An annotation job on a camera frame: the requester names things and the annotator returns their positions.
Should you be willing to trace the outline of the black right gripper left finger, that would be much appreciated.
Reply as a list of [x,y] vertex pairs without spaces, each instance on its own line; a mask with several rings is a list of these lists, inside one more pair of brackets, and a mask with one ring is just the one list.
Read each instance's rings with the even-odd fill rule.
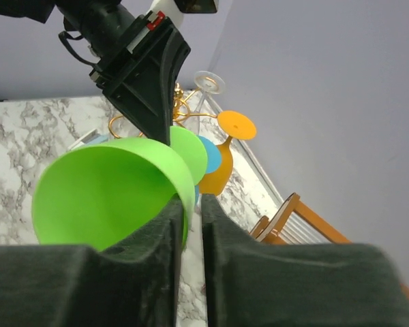
[[0,326],[175,326],[183,205],[103,251],[0,246]]

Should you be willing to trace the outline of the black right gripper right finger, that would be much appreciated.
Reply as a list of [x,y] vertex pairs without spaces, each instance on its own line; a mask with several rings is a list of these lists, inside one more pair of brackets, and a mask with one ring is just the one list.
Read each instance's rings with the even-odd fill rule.
[[397,269],[372,245],[268,245],[201,199],[210,326],[409,326]]

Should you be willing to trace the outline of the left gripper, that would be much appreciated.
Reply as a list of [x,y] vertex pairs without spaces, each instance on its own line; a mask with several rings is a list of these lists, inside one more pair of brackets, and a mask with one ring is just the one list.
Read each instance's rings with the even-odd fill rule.
[[86,39],[99,61],[90,77],[146,137],[170,144],[175,81],[190,47],[169,17],[133,16],[120,1],[58,1],[61,41],[70,31]]

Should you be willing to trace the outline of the teal plastic goblet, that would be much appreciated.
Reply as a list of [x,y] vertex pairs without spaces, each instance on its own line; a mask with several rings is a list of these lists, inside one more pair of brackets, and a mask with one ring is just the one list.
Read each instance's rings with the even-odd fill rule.
[[198,203],[198,198],[201,193],[215,194],[216,186],[214,185],[215,181],[213,179],[213,173],[219,169],[222,163],[222,155],[217,146],[204,136],[198,136],[198,138],[207,152],[207,167],[202,180],[194,188],[195,204]]

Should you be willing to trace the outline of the orange plastic goblet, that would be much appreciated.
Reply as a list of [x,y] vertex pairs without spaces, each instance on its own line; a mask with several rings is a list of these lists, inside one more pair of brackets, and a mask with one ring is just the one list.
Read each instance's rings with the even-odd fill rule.
[[223,192],[232,174],[233,157],[230,150],[232,140],[251,140],[257,134],[253,121],[240,112],[222,111],[217,115],[217,122],[227,135],[224,142],[216,146],[222,156],[222,162],[216,171],[205,174],[198,184],[200,193],[215,196]]

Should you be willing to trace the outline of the green plastic goblet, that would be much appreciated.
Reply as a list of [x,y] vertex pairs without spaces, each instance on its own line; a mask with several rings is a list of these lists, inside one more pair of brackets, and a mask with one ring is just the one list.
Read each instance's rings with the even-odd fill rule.
[[189,225],[207,151],[173,126],[170,144],[122,138],[82,146],[54,160],[39,178],[31,216],[43,245],[88,244],[103,250],[150,222],[179,196]]

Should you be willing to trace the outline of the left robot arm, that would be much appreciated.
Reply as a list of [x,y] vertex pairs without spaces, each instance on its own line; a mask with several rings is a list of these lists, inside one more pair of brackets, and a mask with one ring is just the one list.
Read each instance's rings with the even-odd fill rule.
[[[190,47],[184,14],[216,13],[216,1],[154,1],[133,16],[120,1],[0,1],[0,15],[46,22],[64,17],[99,57],[91,79],[143,133],[146,149],[169,153],[175,80]],[[181,245],[192,201],[177,191],[160,213],[102,251],[88,243],[0,246],[0,326],[174,326]]]

